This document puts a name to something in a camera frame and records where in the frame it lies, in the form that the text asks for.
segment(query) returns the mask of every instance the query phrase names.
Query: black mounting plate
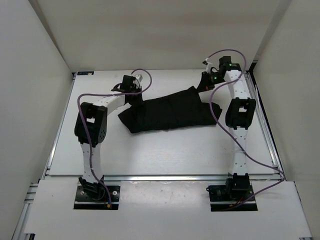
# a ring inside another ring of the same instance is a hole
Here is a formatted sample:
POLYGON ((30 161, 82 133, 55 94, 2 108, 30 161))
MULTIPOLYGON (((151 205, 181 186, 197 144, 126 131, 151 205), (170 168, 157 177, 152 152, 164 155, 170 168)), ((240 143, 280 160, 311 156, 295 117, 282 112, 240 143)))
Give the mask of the black mounting plate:
POLYGON ((83 210, 118 210, 120 199, 120 186, 107 185, 111 196, 111 209, 108 208, 108 196, 102 197, 100 200, 93 200, 84 191, 82 185, 78 185, 74 198, 73 209, 83 210))
POLYGON ((211 212, 248 212, 248 211, 258 211, 258 207, 256 204, 256 198, 253 197, 248 200, 245 204, 232 208, 229 210, 230 205, 236 203, 243 197, 243 199, 247 199, 249 196, 253 194, 252 185, 250 185, 249 190, 242 195, 233 195, 227 194, 227 186, 226 185, 210 185, 206 188, 207 192, 209 192, 210 197, 210 207, 211 212))
MULTIPOLYGON (((243 197, 243 199, 247 199, 254 192, 251 185, 249 187, 249 191, 247 191, 244 195, 234 197, 231 197, 230 194, 227 194, 226 185, 210 185, 206 188, 206 190, 209 192, 210 202, 238 201, 241 197, 243 197)), ((253 197, 248 202, 253 202, 255 200, 255 197, 253 197)))

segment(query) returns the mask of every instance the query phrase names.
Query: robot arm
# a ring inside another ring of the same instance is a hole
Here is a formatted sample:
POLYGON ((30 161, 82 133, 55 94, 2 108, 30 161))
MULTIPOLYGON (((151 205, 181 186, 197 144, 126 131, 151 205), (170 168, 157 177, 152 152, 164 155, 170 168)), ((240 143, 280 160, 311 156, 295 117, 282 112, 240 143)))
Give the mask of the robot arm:
MULTIPOLYGON (((121 93, 139 93, 141 92, 142 75, 123 76, 122 83, 117 84, 112 91, 121 93)), ((86 125, 89 130, 91 144, 92 144, 92 157, 90 167, 90 144, 78 114, 74 133, 78 137, 83 153, 84 173, 79 178, 83 191, 90 196, 93 200, 99 200, 104 195, 104 190, 99 181, 92 175, 94 171, 96 177, 101 180, 103 172, 101 169, 101 156, 100 148, 101 143, 104 141, 107 133, 107 117, 117 108, 129 103, 131 105, 141 104, 142 95, 113 95, 103 97, 95 103, 83 102, 81 104, 81 111, 86 119, 86 125)))
MULTIPOLYGON (((231 62, 230 56, 223 56, 219 59, 219 69, 215 69, 207 59, 203 62, 206 65, 206 71, 202 73, 198 92, 212 90, 215 84, 223 82, 232 82, 241 74, 240 65, 231 62)), ((229 127, 229 132, 236 138, 240 145, 246 149, 246 139, 248 128, 252 123, 256 100, 250 99, 249 92, 244 88, 245 77, 231 84, 228 84, 231 95, 231 103, 225 114, 225 124, 229 127)), ((250 181, 247 169, 247 157, 240 147, 232 141, 233 161, 229 168, 229 174, 232 176, 226 180, 226 191, 230 198, 245 195, 250 189, 250 181)))

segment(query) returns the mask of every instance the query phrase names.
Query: white floor panel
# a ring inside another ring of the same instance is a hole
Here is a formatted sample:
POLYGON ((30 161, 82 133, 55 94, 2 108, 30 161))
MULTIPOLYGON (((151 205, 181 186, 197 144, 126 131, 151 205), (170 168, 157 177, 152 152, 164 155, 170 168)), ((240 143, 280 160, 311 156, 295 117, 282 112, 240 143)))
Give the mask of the white floor panel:
MULTIPOLYGON (((143 93, 143 99, 154 99, 191 86, 197 87, 202 70, 151 70, 153 83, 143 93)), ((77 76, 56 146, 50 175, 83 174, 83 157, 74 134, 78 115, 77 97, 82 93, 107 94, 130 71, 95 71, 94 75, 77 76)), ((149 84, 143 73, 143 87, 149 84)), ((210 92, 200 94, 209 101, 210 92)), ((97 97, 84 97, 95 102, 97 97)), ((220 105, 220 121, 225 125, 225 114, 231 101, 228 87, 220 89, 213 98, 220 105)), ((129 106, 114 111, 107 119, 107 134, 101 146, 101 166, 105 175, 225 175, 232 156, 232 141, 218 126, 191 127, 169 131, 131 134, 118 118, 129 106)), ((271 165, 272 159, 257 115, 247 135, 247 151, 258 161, 271 165)), ((248 160, 250 174, 271 174, 273 170, 248 160)))
MULTIPOLYGON (((206 182, 122 182, 119 210, 73 210, 77 178, 39 183, 25 233, 35 240, 299 240, 311 237, 293 182, 258 211, 211 212, 206 182)), ((271 182, 253 182, 256 192, 271 182)))

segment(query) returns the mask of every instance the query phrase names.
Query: purple cable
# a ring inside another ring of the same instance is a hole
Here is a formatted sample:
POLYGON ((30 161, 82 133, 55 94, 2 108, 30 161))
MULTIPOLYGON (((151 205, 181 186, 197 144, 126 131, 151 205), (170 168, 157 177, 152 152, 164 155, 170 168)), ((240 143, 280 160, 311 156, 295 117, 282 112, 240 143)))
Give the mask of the purple cable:
POLYGON ((94 94, 94 93, 83 93, 81 94, 80 96, 78 96, 77 98, 77 106, 78 106, 78 110, 79 110, 79 115, 80 115, 80 118, 81 118, 81 121, 82 121, 82 124, 83 124, 83 127, 84 127, 84 131, 85 131, 85 134, 86 134, 86 137, 88 139, 88 142, 89 142, 89 151, 90 151, 90 154, 89 154, 89 164, 90 164, 90 170, 91 170, 91 174, 92 176, 95 178, 95 180, 97 180, 106 190, 107 194, 108 194, 108 204, 110 205, 110 208, 111 208, 111 195, 110 195, 110 192, 109 192, 109 189, 108 187, 105 185, 104 181, 101 180, 101 179, 98 179, 97 175, 95 174, 94 170, 93 170, 93 165, 92 165, 92 142, 91 142, 91 137, 90 137, 90 134, 89 134, 89 130, 88 130, 88 126, 86 124, 86 120, 85 120, 85 117, 84 117, 84 114, 81 110, 81 105, 80 105, 80 99, 84 96, 94 96, 94 97, 112 97, 112 96, 121 96, 121 95, 138 95, 138 94, 142 94, 143 92, 145 92, 146 90, 148 90, 148 88, 150 88, 151 84, 152 84, 152 76, 151 74, 145 70, 145 69, 142 69, 142 68, 137 68, 135 70, 133 70, 131 72, 131 74, 133 74, 134 72, 136 71, 144 71, 145 73, 147 73, 150 77, 150 83, 149 85, 142 91, 140 92, 128 92, 128 93, 125 93, 125 92, 121 92, 121 93, 115 93, 115 94, 94 94))
MULTIPOLYGON (((209 103, 212 103, 214 94, 215 94, 215 92, 216 92, 218 89, 220 89, 220 88, 222 88, 222 87, 224 87, 224 86, 226 86, 226 85, 228 85, 228 84, 233 84, 233 83, 235 83, 236 81, 238 81, 238 80, 242 77, 242 75, 244 74, 244 72, 246 71, 246 68, 247 68, 247 59, 246 59, 245 55, 244 55, 242 52, 240 52, 240 51, 238 51, 238 50, 235 50, 235 49, 222 49, 222 50, 216 51, 216 52, 212 53, 210 56, 208 56, 208 57, 206 58, 206 60, 209 59, 209 58, 211 58, 213 55, 216 55, 217 53, 221 53, 221 52, 225 52, 225 51, 232 51, 232 52, 236 52, 236 53, 240 54, 240 55, 242 56, 243 60, 244 60, 244 68, 243 68, 244 70, 240 73, 240 75, 237 77, 236 80, 233 80, 233 81, 230 81, 230 82, 225 82, 225 83, 221 84, 220 86, 218 86, 217 88, 215 88, 215 89, 212 91, 211 95, 210 95, 209 103)), ((266 168, 273 169, 273 170, 279 172, 280 177, 281 177, 281 179, 280 179, 278 182, 276 182, 276 183, 274 183, 274 184, 272 184, 272 185, 270 185, 270 186, 267 186, 267 187, 265 187, 265 188, 257 191, 256 193, 250 195, 247 199, 243 200, 241 203, 239 203, 239 204, 237 204, 237 205, 235 205, 235 206, 233 206, 233 207, 230 207, 230 208, 225 209, 225 211, 229 211, 229 210, 232 210, 232 209, 235 209, 235 208, 240 207, 241 205, 243 205, 244 203, 246 203, 247 201, 249 201, 250 199, 252 199, 252 198, 253 198, 254 196, 256 196, 257 194, 259 194, 259 193, 261 193, 261 192, 263 192, 263 191, 265 191, 265 190, 267 190, 267 189, 270 189, 270 188, 272 188, 272 187, 274 187, 274 186, 282 183, 282 182, 285 180, 285 174, 284 174, 283 171, 281 171, 280 169, 278 169, 278 168, 276 168, 276 167, 266 165, 266 164, 264 164, 264 163, 262 163, 262 162, 259 162, 259 161, 255 160, 255 159, 253 159, 253 158, 246 152, 246 150, 241 146, 241 144, 237 141, 237 139, 219 122, 218 118, 216 117, 216 115, 215 115, 215 113, 214 113, 214 110, 213 110, 211 104, 209 104, 209 107, 210 107, 210 111, 211 111, 211 114, 212 114, 215 122, 220 126, 220 128, 221 128, 223 131, 225 131, 225 132, 230 136, 230 138, 232 138, 232 140, 239 146, 239 148, 243 151, 243 153, 244 153, 251 161, 253 161, 254 163, 259 164, 259 165, 261 165, 261 166, 264 166, 264 167, 266 167, 266 168)))

